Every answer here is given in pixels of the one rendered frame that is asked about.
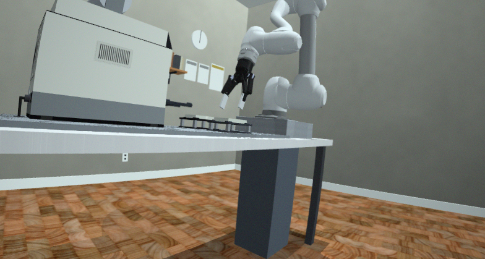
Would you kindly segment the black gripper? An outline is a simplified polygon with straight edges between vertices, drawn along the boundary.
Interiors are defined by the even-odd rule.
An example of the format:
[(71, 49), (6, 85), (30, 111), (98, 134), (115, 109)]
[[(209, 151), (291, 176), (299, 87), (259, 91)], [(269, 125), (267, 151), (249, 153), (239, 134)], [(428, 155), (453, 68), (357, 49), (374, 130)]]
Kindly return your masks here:
[[(242, 83), (242, 95), (239, 100), (238, 108), (243, 110), (244, 103), (246, 101), (247, 95), (252, 94), (252, 87), (255, 75), (252, 72), (254, 64), (248, 59), (239, 59), (236, 72), (234, 75), (229, 75), (228, 79), (221, 91), (223, 93), (223, 97), (221, 99), (220, 106), (222, 109), (225, 108), (227, 99), (229, 94), (233, 90), (233, 88), (238, 84)], [(248, 82), (247, 82), (248, 79)]]

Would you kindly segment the black rectangular frame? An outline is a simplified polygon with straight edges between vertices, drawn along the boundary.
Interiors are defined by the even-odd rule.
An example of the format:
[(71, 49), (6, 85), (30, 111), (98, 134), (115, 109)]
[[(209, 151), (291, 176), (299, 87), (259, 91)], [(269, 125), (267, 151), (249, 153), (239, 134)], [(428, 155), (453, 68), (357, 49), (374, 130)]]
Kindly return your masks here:
[[(192, 127), (186, 127), (186, 126), (184, 126), (184, 120), (185, 119), (187, 119), (187, 120), (193, 120)], [(197, 117), (193, 117), (193, 118), (180, 117), (180, 120), (181, 120), (181, 123), (180, 123), (180, 126), (179, 127), (185, 127), (185, 128), (191, 128), (191, 129), (208, 129), (208, 128), (205, 128), (205, 121), (212, 121), (214, 119), (208, 120), (208, 119), (199, 119)], [(197, 121), (202, 121), (202, 126), (201, 127), (197, 127)], [(219, 130), (217, 123), (215, 123), (214, 129)]]

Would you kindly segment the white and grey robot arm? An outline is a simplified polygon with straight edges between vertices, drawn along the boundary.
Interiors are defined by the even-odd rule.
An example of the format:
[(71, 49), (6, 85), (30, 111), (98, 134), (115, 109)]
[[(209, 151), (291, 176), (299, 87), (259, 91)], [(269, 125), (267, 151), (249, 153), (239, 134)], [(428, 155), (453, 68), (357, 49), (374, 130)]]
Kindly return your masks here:
[[(278, 28), (265, 33), (261, 27), (248, 29), (239, 52), (239, 59), (248, 59), (254, 66), (263, 54), (293, 54), (299, 51), (299, 74), (293, 86), (283, 77), (272, 77), (266, 84), (263, 111), (255, 117), (288, 119), (287, 109), (309, 111), (325, 105), (327, 91), (315, 75), (316, 18), (324, 10), (326, 0), (278, 0), (270, 14)], [(297, 14), (300, 35), (282, 17)]]

